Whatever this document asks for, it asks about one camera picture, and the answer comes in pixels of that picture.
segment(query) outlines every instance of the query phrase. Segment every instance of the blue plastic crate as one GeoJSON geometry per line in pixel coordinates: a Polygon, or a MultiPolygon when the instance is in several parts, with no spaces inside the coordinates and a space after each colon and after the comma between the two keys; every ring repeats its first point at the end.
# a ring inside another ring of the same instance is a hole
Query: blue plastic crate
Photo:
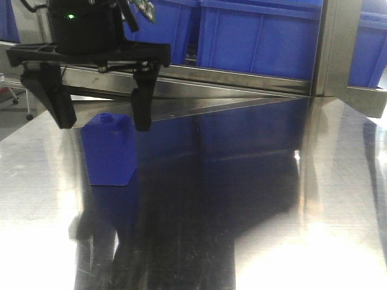
{"type": "Polygon", "coordinates": [[[125,115],[96,115],[81,130],[91,185],[127,185],[137,168],[134,128],[125,115]]]}
{"type": "MultiPolygon", "coordinates": [[[[310,80],[320,7],[203,0],[198,66],[310,80]]],[[[375,88],[387,65],[386,16],[362,13],[350,85],[375,88]]]]}
{"type": "Polygon", "coordinates": [[[319,11],[257,3],[203,0],[198,66],[310,79],[319,11]]]}
{"type": "Polygon", "coordinates": [[[127,24],[124,25],[125,36],[129,40],[170,44],[172,63],[184,63],[186,58],[190,31],[192,29],[193,10],[199,7],[197,0],[154,0],[156,23],[145,19],[134,8],[135,17],[140,30],[132,33],[127,24]]]}
{"type": "Polygon", "coordinates": [[[11,0],[0,1],[0,39],[11,42],[20,41],[11,0]]]}

